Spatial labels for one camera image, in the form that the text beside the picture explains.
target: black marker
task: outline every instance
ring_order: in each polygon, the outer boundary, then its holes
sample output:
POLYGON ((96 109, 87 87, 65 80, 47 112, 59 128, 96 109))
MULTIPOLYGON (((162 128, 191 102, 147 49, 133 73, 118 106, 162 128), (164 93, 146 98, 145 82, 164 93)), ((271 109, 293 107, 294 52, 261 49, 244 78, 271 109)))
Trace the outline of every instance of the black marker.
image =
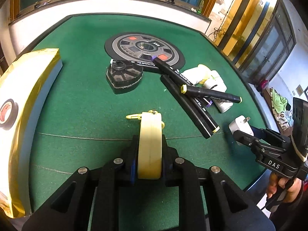
MULTIPOLYGON (((169 66, 167 63, 159 59, 158 57, 155 57, 153 59, 153 63, 165 74, 169 75, 170 78, 179 86, 182 86, 183 84, 189 85, 189 86, 195 86, 193 83, 191 83, 185 76, 183 76, 179 71, 174 69, 173 67, 169 66)), ((205 103, 206 106, 210 106, 212 104, 211 100, 202 97, 201 98, 202 103, 205 103)))
POLYGON ((124 62, 124 63, 125 62, 135 63, 138 66, 142 66, 143 71, 161 74, 161 70, 158 67, 156 67, 154 63, 147 63, 147 62, 143 62, 143 61, 127 61, 127 60, 116 60, 116 61, 114 61, 113 59, 111 59, 110 64, 112 65, 113 63, 116 63, 117 61, 121 61, 121 62, 124 62))
POLYGON ((188 97, 182 95, 179 91, 178 86, 170 79, 167 75, 161 75, 161 81, 172 94, 172 96, 178 101, 190 119, 193 121, 195 126, 199 129, 201 134, 206 138, 210 138, 212 136, 212 131, 209 126, 202 118, 200 113, 196 110, 194 105, 191 103, 188 97))
POLYGON ((224 93, 212 89, 200 88, 200 87, 193 87, 184 84, 181 87, 181 93, 191 97, 203 97, 208 96, 211 99, 221 100, 223 102, 234 102, 234 103, 241 103, 242 98, 240 96, 236 96, 229 93, 224 93))
POLYGON ((217 123, 214 121, 214 119, 211 117, 211 115, 205 109, 205 107, 202 105, 202 103, 198 100, 198 98, 190 98, 190 97, 188 97, 188 99, 190 99, 192 104, 199 111, 199 113, 201 114, 202 118, 205 120, 205 122, 209 126, 210 130, 213 133, 216 133, 220 129, 220 127, 217 125, 217 123))

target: black tape roll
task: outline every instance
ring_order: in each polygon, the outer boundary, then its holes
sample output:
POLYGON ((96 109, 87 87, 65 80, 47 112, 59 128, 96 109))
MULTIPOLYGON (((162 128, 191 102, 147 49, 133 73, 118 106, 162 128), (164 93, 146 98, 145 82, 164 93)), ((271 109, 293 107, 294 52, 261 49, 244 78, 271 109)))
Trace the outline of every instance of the black tape roll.
POLYGON ((195 126, 199 129, 201 134, 206 138, 212 136, 212 131, 207 125, 206 121, 202 118, 200 113, 196 110, 194 105, 191 103, 188 97, 182 95, 177 85, 167 75, 161 75, 161 81, 172 94, 172 96, 178 101, 180 106, 184 109, 190 119, 193 121, 195 126))
POLYGON ((191 97, 208 96, 211 99, 217 99, 223 102, 234 102, 234 103, 242 102, 242 98, 237 95, 224 93, 207 88, 193 87, 186 84, 181 87, 181 93, 191 97))
POLYGON ((9 130, 14 125, 17 114, 17 103, 15 103, 12 99, 8 99, 0 108, 0 128, 9 130))
MULTIPOLYGON (((195 86, 191 83, 185 76, 183 76, 179 71, 169 66, 167 63, 159 59, 158 57, 153 59, 153 63, 161 70, 162 73, 167 74, 170 78, 181 87, 183 84, 195 86)), ((200 101, 206 106, 211 105, 211 100, 205 97, 201 97, 200 101)))

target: yellow marker cap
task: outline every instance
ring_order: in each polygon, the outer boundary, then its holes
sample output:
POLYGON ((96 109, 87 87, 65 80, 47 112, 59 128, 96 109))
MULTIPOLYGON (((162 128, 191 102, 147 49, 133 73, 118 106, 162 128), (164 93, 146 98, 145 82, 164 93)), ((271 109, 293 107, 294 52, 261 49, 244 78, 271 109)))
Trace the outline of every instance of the yellow marker cap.
POLYGON ((181 93, 185 94, 186 92, 187 92, 187 85, 184 84, 184 85, 181 86, 181 93))
POLYGON ((220 129, 219 126, 218 126, 216 129, 214 129, 214 130, 213 130, 213 134, 216 133, 219 129, 220 129))

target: green cloth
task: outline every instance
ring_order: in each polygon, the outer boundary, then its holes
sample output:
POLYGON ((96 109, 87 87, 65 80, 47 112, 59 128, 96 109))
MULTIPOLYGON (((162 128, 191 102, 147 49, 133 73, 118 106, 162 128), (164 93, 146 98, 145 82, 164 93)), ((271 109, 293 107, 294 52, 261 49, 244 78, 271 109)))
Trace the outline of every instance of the green cloth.
POLYGON ((288 100, 285 97, 278 94, 274 89, 272 90, 272 102, 273 102, 273 107, 277 113, 286 111, 285 107, 288 104, 288 100))
MULTIPOLYGON (((126 115, 155 108, 166 126, 169 146, 196 166, 219 166, 245 188, 264 170, 248 147, 238 146, 228 128, 240 115, 250 124, 265 128, 252 97, 226 60, 198 32, 176 24, 125 15, 84 15, 63 23, 34 50, 59 48, 63 68, 43 106, 33 140, 29 186, 34 210, 76 169, 95 169, 120 155, 139 120, 126 115), (205 64, 223 78, 227 92, 242 97, 221 114, 215 105, 208 111, 220 130, 206 140, 160 81, 160 75, 144 72, 138 87, 115 95, 106 80, 110 57, 105 41, 121 32, 144 32, 175 44, 184 54, 183 70, 205 64)), ((120 230, 156 231, 178 225, 178 188, 159 181, 143 181, 138 187, 120 189, 120 230)))

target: white wall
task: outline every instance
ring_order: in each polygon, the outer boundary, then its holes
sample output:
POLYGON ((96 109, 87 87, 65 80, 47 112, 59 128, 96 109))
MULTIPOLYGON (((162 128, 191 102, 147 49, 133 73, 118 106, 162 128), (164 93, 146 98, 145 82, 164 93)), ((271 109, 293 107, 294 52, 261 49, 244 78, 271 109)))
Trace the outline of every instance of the white wall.
POLYGON ((119 13, 147 16, 174 22, 206 32, 209 22, 192 15, 189 11, 158 4, 147 0, 67 0, 53 6, 39 8, 10 25, 13 47, 19 54, 36 37, 69 15, 84 13, 119 13))
POLYGON ((305 94, 299 96, 296 88, 298 85, 303 90, 308 87, 308 31, 290 0, 283 0, 283 3, 291 19, 296 45, 269 85, 287 99, 293 97, 294 91, 294 97, 307 101, 305 94))
POLYGON ((0 8, 0 42, 1 47, 7 60, 7 63, 11 63, 15 60, 16 54, 12 45, 8 16, 10 15, 10 0, 6 0, 4 5, 0 8))

